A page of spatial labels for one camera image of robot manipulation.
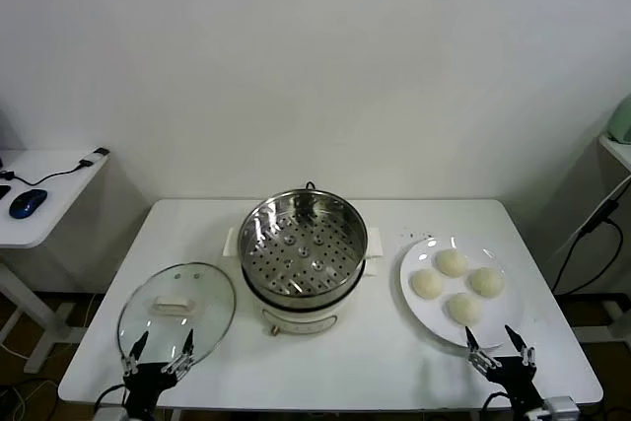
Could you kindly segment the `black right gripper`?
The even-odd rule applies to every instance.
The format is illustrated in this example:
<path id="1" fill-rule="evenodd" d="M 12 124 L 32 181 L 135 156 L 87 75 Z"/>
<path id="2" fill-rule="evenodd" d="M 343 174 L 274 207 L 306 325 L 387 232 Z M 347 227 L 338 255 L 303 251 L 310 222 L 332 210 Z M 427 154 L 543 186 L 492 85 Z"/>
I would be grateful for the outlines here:
<path id="1" fill-rule="evenodd" d="M 506 332 L 521 357 L 498 357 L 495 363 L 492 357 L 482 351 L 467 326 L 467 360 L 479 373 L 486 373 L 489 382 L 505 390 L 515 414 L 527 414 L 543 406 L 543 399 L 533 384 L 536 373 L 535 351 L 508 325 Z"/>

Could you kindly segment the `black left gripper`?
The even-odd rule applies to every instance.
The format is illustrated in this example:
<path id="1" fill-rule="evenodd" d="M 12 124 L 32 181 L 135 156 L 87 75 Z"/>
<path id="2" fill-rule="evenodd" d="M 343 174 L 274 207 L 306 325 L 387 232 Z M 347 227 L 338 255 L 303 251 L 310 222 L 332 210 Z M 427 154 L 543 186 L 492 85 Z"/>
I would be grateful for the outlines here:
<path id="1" fill-rule="evenodd" d="M 168 364 L 137 363 L 149 336 L 144 331 L 132 345 L 130 352 L 121 358 L 123 382 L 129 391 L 124 407 L 127 411 L 154 411 L 162 392 L 174 387 L 193 365 L 194 330 L 191 329 L 180 354 Z"/>

